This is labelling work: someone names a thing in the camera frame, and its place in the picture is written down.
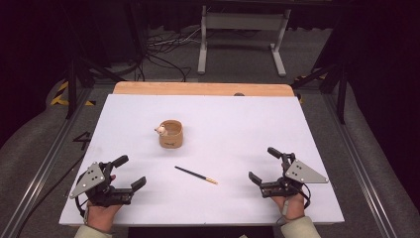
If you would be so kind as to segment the person's right hand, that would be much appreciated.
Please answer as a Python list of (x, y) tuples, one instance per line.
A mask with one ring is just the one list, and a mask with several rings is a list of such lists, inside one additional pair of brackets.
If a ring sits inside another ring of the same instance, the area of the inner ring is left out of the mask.
[(271, 199), (277, 205), (285, 222), (291, 222), (305, 216), (304, 197), (301, 194), (289, 197), (273, 196)]

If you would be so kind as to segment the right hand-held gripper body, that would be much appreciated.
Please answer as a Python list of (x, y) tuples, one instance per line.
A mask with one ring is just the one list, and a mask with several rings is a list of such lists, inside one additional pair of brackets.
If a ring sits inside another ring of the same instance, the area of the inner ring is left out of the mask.
[(302, 191), (303, 186), (307, 183), (327, 183), (329, 181), (326, 177), (297, 160), (293, 153), (282, 153), (282, 158), (279, 160), (281, 160), (282, 176), (276, 181), (262, 182), (260, 190), (263, 197), (289, 197), (300, 193), (305, 198), (309, 198), (311, 194), (306, 195)]

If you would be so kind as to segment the white metal stand frame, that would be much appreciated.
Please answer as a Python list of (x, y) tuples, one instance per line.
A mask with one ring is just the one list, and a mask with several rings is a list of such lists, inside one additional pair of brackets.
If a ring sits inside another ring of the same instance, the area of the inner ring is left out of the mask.
[(286, 76), (286, 70), (279, 52), (286, 31), (291, 10), (286, 9), (281, 14), (248, 14), (248, 13), (214, 13), (206, 6), (201, 11), (201, 42), (198, 58), (197, 73), (206, 72), (207, 61), (207, 30), (252, 30), (277, 31), (275, 43), (269, 45), (272, 58), (280, 77)]

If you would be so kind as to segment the black tape mark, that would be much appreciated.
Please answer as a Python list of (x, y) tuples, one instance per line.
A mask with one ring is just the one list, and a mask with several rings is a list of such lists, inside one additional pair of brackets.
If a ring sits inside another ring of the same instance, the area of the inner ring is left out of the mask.
[(90, 141), (91, 141), (90, 136), (91, 136), (91, 133), (88, 132), (88, 131), (85, 131), (82, 134), (80, 134), (80, 135), (76, 136), (75, 138), (73, 138), (72, 141), (74, 143), (80, 143), (81, 144), (80, 150), (81, 151), (84, 151), (87, 148), (87, 146), (90, 143)]

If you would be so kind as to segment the aluminium rail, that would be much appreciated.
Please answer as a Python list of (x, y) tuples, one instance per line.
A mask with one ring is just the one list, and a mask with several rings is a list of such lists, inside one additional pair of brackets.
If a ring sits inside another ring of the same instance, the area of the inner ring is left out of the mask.
[(349, 130), (347, 126), (341, 122), (339, 116), (337, 115), (337, 107), (333, 96), (330, 94), (323, 94), (322, 97), (350, 155), (350, 164), (382, 238), (397, 238), (394, 228), (390, 223), (386, 211), (384, 210), (382, 202), (378, 197), (377, 191), (368, 175), (368, 171), (366, 170), (356, 145), (351, 138)]
[(59, 157), (91, 90), (76, 95), (76, 109), (50, 106), (0, 149), (0, 238), (17, 238)]

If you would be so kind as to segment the black pencil with gold tip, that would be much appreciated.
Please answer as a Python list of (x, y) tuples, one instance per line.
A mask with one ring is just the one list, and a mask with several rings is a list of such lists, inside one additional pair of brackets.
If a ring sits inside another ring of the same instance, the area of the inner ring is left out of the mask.
[(174, 166), (174, 167), (175, 167), (177, 170), (180, 170), (180, 171), (182, 171), (182, 172), (184, 172), (184, 173), (187, 173), (187, 174), (189, 174), (189, 175), (192, 175), (192, 176), (194, 176), (194, 177), (197, 177), (197, 178), (200, 178), (200, 179), (204, 179), (204, 180), (209, 181), (209, 182), (214, 183), (214, 184), (218, 184), (218, 182), (217, 182), (217, 181), (215, 181), (214, 179), (208, 178), (208, 177), (206, 177), (206, 176), (200, 175), (200, 174), (198, 174), (198, 173), (195, 173), (195, 172), (189, 171), (189, 170), (187, 170), (187, 169), (184, 169), (184, 168), (181, 168), (181, 167), (178, 167), (178, 166)]

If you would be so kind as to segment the wooden table top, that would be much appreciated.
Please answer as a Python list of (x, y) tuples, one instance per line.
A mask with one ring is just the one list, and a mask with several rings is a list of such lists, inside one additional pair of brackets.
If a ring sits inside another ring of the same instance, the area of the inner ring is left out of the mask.
[(294, 96), (287, 84), (121, 81), (114, 94)]

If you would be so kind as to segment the person's left hand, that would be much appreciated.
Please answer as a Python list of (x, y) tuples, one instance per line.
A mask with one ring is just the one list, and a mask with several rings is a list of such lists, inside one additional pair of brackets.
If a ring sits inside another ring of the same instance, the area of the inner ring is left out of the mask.
[(122, 208), (121, 204), (110, 206), (94, 205), (91, 201), (87, 203), (86, 224), (104, 233), (109, 233), (114, 224), (114, 218)]

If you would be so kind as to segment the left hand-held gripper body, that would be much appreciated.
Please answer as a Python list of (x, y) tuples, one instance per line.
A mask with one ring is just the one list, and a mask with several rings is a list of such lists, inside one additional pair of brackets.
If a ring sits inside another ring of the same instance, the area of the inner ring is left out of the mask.
[(93, 163), (83, 173), (70, 193), (77, 207), (81, 207), (79, 196), (85, 194), (94, 205), (110, 206), (117, 204), (130, 204), (134, 192), (131, 188), (115, 188), (112, 184), (111, 172), (115, 167), (112, 162)]

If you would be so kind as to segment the white table board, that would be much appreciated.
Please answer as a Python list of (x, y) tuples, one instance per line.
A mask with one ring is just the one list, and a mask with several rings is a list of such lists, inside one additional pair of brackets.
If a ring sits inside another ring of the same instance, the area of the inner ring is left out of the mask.
[[(182, 124), (180, 148), (159, 144), (155, 128), (165, 120)], [(280, 178), (281, 162), (268, 147), (326, 172), (294, 96), (111, 94), (80, 167), (127, 155), (129, 161), (115, 170), (113, 184), (127, 187), (147, 179), (131, 204), (118, 212), (118, 225), (269, 225), (278, 219), (278, 208), (248, 177), (253, 172), (264, 181)]]

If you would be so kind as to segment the black metal stand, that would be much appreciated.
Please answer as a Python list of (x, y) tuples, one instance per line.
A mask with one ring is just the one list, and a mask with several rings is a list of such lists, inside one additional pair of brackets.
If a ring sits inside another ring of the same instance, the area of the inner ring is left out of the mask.
[(86, 88), (91, 88), (95, 84), (95, 80), (90, 72), (91, 68), (116, 82), (123, 81), (123, 78), (88, 58), (87, 52), (83, 47), (83, 43), (80, 41), (80, 38), (74, 29), (70, 17), (68, 16), (68, 11), (63, 6), (62, 1), (63, 0), (58, 0), (58, 6), (62, 11), (63, 17), (61, 32), (63, 39), (65, 40), (64, 49), (69, 57), (67, 67), (68, 109), (66, 118), (71, 119), (78, 109), (76, 89), (77, 81), (80, 79), (81, 85)]
[(319, 68), (309, 75), (299, 76), (294, 80), (290, 86), (292, 89), (297, 89), (320, 76), (325, 76), (319, 85), (319, 90), (323, 94), (331, 94), (335, 87), (338, 87), (336, 113), (341, 124), (345, 123), (345, 100), (347, 93), (348, 74), (346, 66), (343, 63), (330, 64), (328, 66)]

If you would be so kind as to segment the wooden pen holder with figurine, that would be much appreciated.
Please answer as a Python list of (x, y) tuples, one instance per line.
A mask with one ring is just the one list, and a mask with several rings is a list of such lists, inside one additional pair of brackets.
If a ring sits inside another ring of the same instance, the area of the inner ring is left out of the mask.
[(155, 128), (159, 144), (166, 149), (177, 149), (183, 144), (183, 126), (177, 120), (165, 120)]

